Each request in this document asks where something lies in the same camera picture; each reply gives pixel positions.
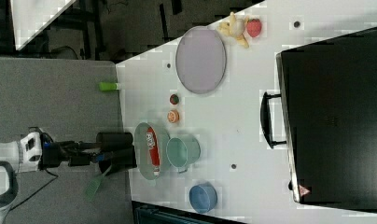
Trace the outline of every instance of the blue bowl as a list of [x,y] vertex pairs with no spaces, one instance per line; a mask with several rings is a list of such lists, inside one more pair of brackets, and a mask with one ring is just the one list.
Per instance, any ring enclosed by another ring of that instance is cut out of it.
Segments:
[[210,183],[196,185],[189,191],[189,202],[198,213],[207,213],[217,204],[216,190]]

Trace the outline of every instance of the black dot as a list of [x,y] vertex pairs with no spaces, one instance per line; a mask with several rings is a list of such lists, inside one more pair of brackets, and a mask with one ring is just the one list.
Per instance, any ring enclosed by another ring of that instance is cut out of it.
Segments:
[[301,26],[301,22],[299,21],[294,22],[294,27],[299,28],[300,26]]

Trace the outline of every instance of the briefcase handle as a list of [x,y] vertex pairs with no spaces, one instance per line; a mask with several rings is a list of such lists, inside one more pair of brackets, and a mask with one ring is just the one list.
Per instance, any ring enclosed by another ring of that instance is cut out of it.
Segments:
[[270,104],[268,103],[269,100],[273,98],[279,98],[281,94],[270,95],[267,92],[264,92],[263,99],[261,101],[261,109],[260,109],[260,121],[261,121],[261,129],[264,133],[265,140],[267,140],[268,145],[271,148],[277,145],[286,144],[286,141],[275,142],[273,141],[272,137],[272,121],[271,121],[271,113],[270,113]]

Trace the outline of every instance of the white table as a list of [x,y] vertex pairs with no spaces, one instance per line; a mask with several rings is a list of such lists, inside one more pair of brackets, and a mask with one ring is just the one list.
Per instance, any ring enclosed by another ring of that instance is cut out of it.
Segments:
[[16,50],[21,50],[76,0],[10,0]]
[[[293,202],[287,151],[270,149],[262,136],[259,109],[263,92],[278,92],[275,55],[319,40],[377,26],[377,0],[267,0],[238,15],[260,18],[263,32],[243,49],[222,37],[227,51],[225,78],[208,95],[188,92],[175,71],[179,39],[117,64],[124,127],[134,133],[143,121],[163,126],[173,137],[177,133],[197,136],[200,160],[184,174],[171,167],[150,186],[138,169],[130,171],[134,201],[153,203],[194,212],[189,190],[210,181],[219,196],[216,208],[207,215],[245,223],[377,223],[377,215],[304,206]],[[292,23],[300,21],[301,27]],[[209,25],[215,29],[218,22]],[[171,93],[181,99],[179,124],[166,115],[172,106]],[[274,134],[284,139],[280,100],[274,100]],[[230,166],[237,164],[237,169]]]

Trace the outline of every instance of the plate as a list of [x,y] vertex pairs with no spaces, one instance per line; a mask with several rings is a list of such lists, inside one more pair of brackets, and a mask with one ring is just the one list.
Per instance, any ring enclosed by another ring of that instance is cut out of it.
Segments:
[[194,27],[183,35],[175,59],[183,86],[197,94],[214,90],[226,70],[226,51],[219,34],[204,26]]

